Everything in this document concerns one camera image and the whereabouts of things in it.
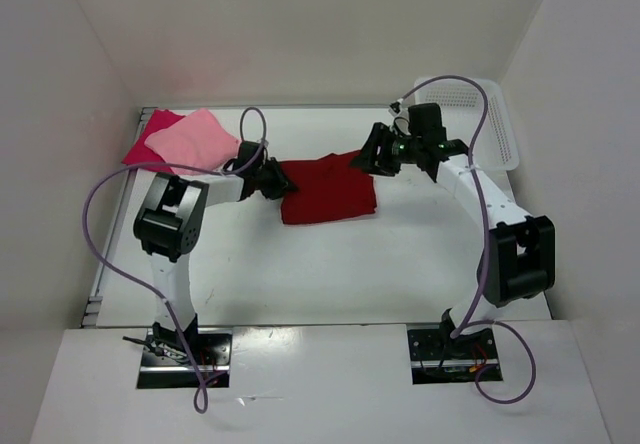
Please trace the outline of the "dark red t shirt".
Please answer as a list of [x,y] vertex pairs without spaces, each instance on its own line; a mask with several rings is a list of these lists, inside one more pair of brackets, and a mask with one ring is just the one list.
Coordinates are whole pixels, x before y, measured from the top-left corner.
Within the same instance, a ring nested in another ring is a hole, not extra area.
[[377,198],[373,177],[350,166],[354,150],[328,154],[316,160],[281,163],[284,174],[297,186],[281,203],[285,225],[310,225],[374,214]]

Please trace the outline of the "light pink t shirt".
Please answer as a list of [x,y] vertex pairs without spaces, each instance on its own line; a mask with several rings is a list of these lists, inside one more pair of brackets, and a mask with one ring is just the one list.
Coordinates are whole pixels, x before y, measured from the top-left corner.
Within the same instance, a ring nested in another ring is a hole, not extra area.
[[199,109],[170,128],[152,134],[145,144],[169,164],[173,173],[196,175],[196,171],[176,168],[175,164],[218,170],[237,156],[240,141],[209,110]]

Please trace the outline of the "magenta t shirt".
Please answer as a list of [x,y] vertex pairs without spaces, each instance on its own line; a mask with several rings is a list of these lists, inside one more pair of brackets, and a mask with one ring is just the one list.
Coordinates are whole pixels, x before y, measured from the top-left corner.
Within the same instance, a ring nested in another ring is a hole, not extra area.
[[122,163],[124,165],[149,163],[149,166],[145,167],[148,171],[173,174],[171,168],[165,165],[165,161],[146,146],[145,141],[152,134],[170,128],[181,119],[181,115],[169,110],[155,110],[136,142],[122,159]]

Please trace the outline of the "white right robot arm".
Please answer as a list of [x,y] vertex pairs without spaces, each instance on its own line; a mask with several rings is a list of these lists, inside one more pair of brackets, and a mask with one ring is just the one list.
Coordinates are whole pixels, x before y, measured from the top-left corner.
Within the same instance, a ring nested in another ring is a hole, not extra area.
[[514,202],[474,161],[473,148],[448,140],[446,130],[405,134],[381,122],[373,124],[351,165],[368,174],[391,177],[404,164],[427,173],[479,227],[482,251],[477,287],[469,298],[445,311],[439,346],[460,357],[474,343],[473,332],[489,326],[510,303],[531,299],[555,284],[555,227]]

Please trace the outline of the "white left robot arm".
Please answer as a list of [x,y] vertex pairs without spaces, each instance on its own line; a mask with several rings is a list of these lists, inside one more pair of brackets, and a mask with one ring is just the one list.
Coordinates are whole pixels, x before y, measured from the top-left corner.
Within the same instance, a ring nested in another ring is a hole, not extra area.
[[133,232],[149,258],[158,292],[151,345],[180,364],[194,360],[202,345],[191,298],[190,256],[198,243],[205,210],[241,202],[254,192],[278,200],[298,190],[281,164],[269,158],[240,175],[154,177],[134,220]]

